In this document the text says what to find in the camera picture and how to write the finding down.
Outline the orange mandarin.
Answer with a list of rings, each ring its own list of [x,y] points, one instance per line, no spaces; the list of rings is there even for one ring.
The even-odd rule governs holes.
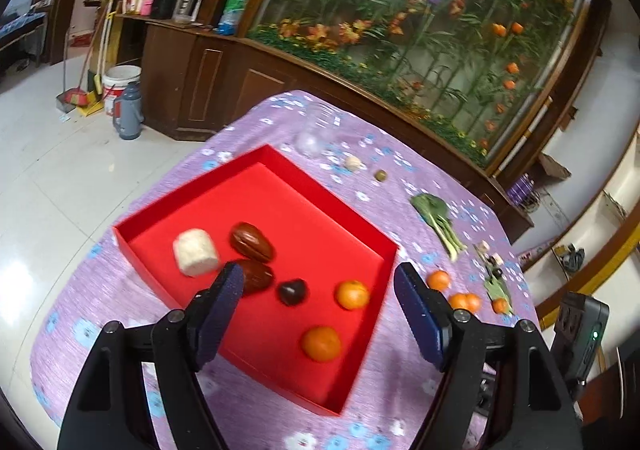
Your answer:
[[[369,303],[369,288],[357,280],[343,281],[337,285],[335,300],[345,310],[362,309]]]
[[[342,352],[340,335],[331,326],[314,326],[302,337],[303,352],[316,362],[329,362]]]
[[[452,294],[448,297],[452,309],[469,309],[468,296],[463,293]]]
[[[509,302],[505,298],[496,298],[491,302],[492,310],[496,314],[508,314],[510,312]]]
[[[480,296],[469,293],[465,295],[465,303],[466,309],[468,309],[472,314],[477,314],[482,309],[483,302]]]
[[[446,271],[436,270],[426,277],[425,282],[429,288],[445,293],[450,286],[450,277]]]

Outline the beige cake block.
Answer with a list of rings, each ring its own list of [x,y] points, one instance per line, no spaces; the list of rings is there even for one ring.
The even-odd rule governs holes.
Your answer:
[[[202,229],[181,232],[172,243],[179,271],[187,277],[198,277],[219,267],[220,259],[209,234]]]

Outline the red date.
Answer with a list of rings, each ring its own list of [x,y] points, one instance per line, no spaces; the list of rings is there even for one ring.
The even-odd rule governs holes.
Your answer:
[[[265,263],[252,259],[236,259],[235,263],[244,275],[243,296],[265,292],[273,285],[273,271]]]
[[[230,245],[238,254],[263,263],[273,261],[276,255],[270,240],[248,222],[237,223],[231,229]]]

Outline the red date front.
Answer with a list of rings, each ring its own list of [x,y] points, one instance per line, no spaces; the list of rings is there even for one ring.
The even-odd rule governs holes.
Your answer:
[[[238,254],[263,263],[273,261],[276,255],[270,240],[248,222],[237,223],[231,229],[230,245]]]

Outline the dark plum front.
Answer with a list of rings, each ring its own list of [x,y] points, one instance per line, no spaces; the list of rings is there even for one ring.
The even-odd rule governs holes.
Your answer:
[[[281,282],[277,288],[278,300],[287,307],[300,305],[306,300],[308,293],[308,285],[303,279]]]

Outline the orange mandarin on leaf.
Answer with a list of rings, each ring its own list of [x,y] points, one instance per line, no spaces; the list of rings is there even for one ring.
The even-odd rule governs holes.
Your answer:
[[[510,312],[509,302],[505,298],[496,298],[491,302],[492,310],[496,314],[508,314]]]

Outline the green leaf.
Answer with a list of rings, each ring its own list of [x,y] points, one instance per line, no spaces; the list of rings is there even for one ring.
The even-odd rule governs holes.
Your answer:
[[[478,249],[478,246],[475,248],[475,250],[477,256],[480,257],[480,261],[482,262],[486,272],[484,288],[486,289],[486,293],[488,295],[490,303],[496,298],[505,298],[509,302],[510,312],[508,314],[501,315],[508,315],[509,317],[511,317],[511,315],[514,314],[514,310],[512,307],[509,288],[508,285],[506,285],[506,278],[504,277],[504,272],[502,269],[503,264],[501,266],[495,266],[489,261],[489,257],[491,256],[491,254],[483,253]],[[500,268],[503,272],[503,277],[501,279],[496,279],[492,274],[492,271],[494,271],[496,268]]]

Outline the small beige piece right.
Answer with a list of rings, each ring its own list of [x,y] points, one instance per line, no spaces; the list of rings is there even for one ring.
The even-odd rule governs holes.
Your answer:
[[[486,241],[481,241],[481,242],[478,244],[478,249],[479,249],[480,251],[482,251],[483,253],[488,253],[488,251],[490,250],[490,246],[489,246],[489,244],[488,244]]]

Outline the bok choy stalk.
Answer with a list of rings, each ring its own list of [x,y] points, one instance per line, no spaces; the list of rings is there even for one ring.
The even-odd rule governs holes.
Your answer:
[[[447,204],[438,196],[420,193],[409,199],[422,220],[435,232],[451,262],[456,262],[466,246],[454,232]]]

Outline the purple bottles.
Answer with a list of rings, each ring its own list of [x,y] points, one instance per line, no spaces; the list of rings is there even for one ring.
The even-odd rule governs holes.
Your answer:
[[[529,197],[530,193],[533,192],[534,185],[535,182],[529,174],[523,173],[518,180],[512,184],[512,187],[506,191],[506,195],[514,205],[520,206],[521,203]]]

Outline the small green olive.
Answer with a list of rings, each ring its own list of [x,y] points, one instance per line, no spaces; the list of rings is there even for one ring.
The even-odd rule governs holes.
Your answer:
[[[376,180],[378,180],[378,182],[383,182],[387,179],[387,173],[384,170],[378,170],[374,174],[374,177]]]

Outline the clear plastic cup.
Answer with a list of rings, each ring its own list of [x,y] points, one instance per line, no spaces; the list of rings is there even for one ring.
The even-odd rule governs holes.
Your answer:
[[[295,137],[296,151],[308,158],[318,157],[333,142],[339,125],[340,115],[332,105],[309,105],[305,110],[302,128]]]

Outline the broom and dustpan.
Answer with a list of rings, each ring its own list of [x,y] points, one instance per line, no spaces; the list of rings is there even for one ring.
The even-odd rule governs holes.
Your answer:
[[[66,58],[63,58],[63,91],[56,96],[56,108],[63,115],[68,115],[73,110],[76,110],[80,116],[88,117],[104,109],[100,68],[102,48],[104,47],[107,33],[106,24],[113,17],[113,6],[114,0],[108,0],[101,10],[98,24],[94,28],[89,42],[89,49],[85,55],[84,63],[82,63],[78,83],[73,86],[67,84]],[[89,82],[87,75],[89,74],[90,58],[94,50],[98,50],[98,61],[96,62],[98,70],[93,76],[93,82]]]

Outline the white plastic bucket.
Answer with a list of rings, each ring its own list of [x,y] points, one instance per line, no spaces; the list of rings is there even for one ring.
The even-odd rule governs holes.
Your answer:
[[[122,94],[130,82],[139,82],[141,67],[137,65],[116,65],[102,77],[102,100],[105,113],[112,116],[116,98]]]

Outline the green water bottle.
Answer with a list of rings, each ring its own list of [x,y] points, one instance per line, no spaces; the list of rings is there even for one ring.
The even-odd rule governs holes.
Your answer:
[[[233,36],[246,7],[247,0],[227,0],[216,27],[221,36]]]

